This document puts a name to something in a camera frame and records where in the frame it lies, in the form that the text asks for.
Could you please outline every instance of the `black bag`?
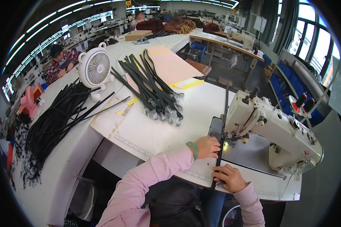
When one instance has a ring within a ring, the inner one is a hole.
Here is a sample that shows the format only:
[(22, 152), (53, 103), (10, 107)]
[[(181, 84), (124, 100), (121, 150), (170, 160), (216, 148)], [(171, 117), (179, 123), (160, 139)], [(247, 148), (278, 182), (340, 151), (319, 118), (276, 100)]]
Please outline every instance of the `black bag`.
[(150, 204), (150, 226), (157, 227), (209, 227), (195, 188), (186, 182), (168, 187)]

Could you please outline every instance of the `pink fan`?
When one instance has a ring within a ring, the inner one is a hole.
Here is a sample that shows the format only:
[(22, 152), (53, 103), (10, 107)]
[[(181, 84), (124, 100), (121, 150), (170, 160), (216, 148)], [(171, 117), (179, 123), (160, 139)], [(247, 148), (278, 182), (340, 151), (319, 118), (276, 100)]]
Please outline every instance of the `pink fan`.
[(32, 86), (27, 87), (25, 90), (25, 96), (20, 99), (20, 104), (28, 109), (29, 117), (32, 118), (38, 109), (38, 105), (34, 102)]

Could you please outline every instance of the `pink paper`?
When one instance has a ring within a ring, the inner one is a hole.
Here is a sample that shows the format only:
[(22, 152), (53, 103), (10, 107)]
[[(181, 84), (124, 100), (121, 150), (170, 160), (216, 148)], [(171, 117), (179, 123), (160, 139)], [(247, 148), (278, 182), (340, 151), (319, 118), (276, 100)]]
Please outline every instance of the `pink paper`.
[[(203, 76), (198, 70), (185, 62), (182, 58), (178, 57), (168, 48), (163, 45), (149, 47), (149, 56), (154, 62), (155, 70), (157, 75), (166, 83), (173, 84), (178, 81), (183, 81), (191, 77), (201, 77)], [(136, 56), (138, 61), (142, 64), (140, 57)], [(125, 74), (127, 82), (139, 92), (138, 86), (130, 78), (130, 76)]]

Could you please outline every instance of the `white fan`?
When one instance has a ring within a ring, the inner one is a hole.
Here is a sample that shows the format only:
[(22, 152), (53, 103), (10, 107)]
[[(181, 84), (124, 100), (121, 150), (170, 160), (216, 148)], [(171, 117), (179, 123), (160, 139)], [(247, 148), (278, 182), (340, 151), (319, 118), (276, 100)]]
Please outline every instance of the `white fan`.
[(87, 53), (81, 53), (78, 56), (80, 65), (80, 79), (82, 83), (88, 88), (99, 88), (95, 92), (91, 92), (91, 98), (94, 102), (101, 100), (99, 91), (103, 91), (106, 86), (105, 83), (112, 82), (115, 77), (110, 74), (111, 59), (109, 53), (106, 51), (106, 43), (100, 43), (99, 47), (91, 49)]

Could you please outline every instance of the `pink shirt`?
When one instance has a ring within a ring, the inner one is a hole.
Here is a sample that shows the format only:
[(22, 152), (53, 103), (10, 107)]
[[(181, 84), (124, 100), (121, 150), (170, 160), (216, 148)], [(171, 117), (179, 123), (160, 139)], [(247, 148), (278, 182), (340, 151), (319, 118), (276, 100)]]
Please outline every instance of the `pink shirt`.
[[(192, 163), (193, 154), (185, 145), (176, 152), (154, 155), (147, 162), (129, 170), (117, 183), (115, 192), (96, 226), (149, 227), (150, 210), (148, 206), (141, 209), (149, 187), (170, 179), (180, 170), (189, 169)], [(265, 225), (263, 207), (251, 182), (233, 195), (240, 203), (244, 226)]]

